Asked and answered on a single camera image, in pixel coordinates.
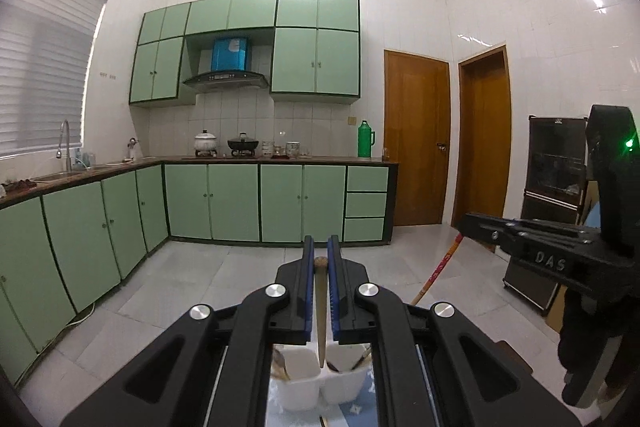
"gray tiled floor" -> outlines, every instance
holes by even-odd
[[[401,227],[388,247],[344,248],[363,263],[369,278],[411,301],[449,248],[457,231],[447,226]],[[20,394],[44,427],[91,394],[191,305],[215,309],[238,303],[273,281],[278,266],[297,259],[300,248],[244,248],[167,243],[75,327],[36,368]],[[322,249],[316,255],[323,255]],[[465,239],[420,302],[447,300],[493,340],[506,340],[537,378],[560,396],[564,370],[558,334],[502,284],[507,263]],[[587,423],[596,410],[574,410]]]

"window blind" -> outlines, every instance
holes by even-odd
[[[106,0],[0,0],[0,156],[81,142],[84,86]]]

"mop handle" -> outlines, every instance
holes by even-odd
[[[424,283],[424,286],[418,292],[418,295],[416,295],[414,297],[414,300],[411,301],[411,306],[415,306],[418,302],[420,302],[420,299],[424,297],[424,294],[429,291],[429,288],[431,288],[431,285],[433,285],[435,280],[438,278],[438,275],[440,275],[440,272],[444,269],[445,266],[447,266],[449,259],[451,259],[453,254],[456,253],[456,250],[460,246],[460,243],[462,242],[463,237],[465,236],[462,235],[461,233],[459,233],[456,236],[455,240],[453,241],[453,245],[451,245],[447,253],[444,255],[444,257],[442,258],[442,261],[440,261],[440,264],[438,264],[438,266],[433,271],[433,273],[431,274],[431,277],[429,277],[427,282]]]

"pot lid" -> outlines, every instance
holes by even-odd
[[[240,133],[240,136],[238,136],[237,138],[233,138],[231,140],[228,140],[229,142],[255,142],[257,140],[253,139],[253,138],[249,138],[245,132]]]
[[[197,140],[215,140],[216,137],[214,135],[212,135],[210,132],[207,132],[207,130],[203,130],[200,134],[196,134],[196,139]]]

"gooseneck faucet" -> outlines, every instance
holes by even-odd
[[[58,151],[56,152],[56,158],[62,158],[62,136],[65,134],[66,125],[66,172],[71,172],[71,153],[69,152],[69,121],[65,118],[60,124],[60,140],[58,141]]]

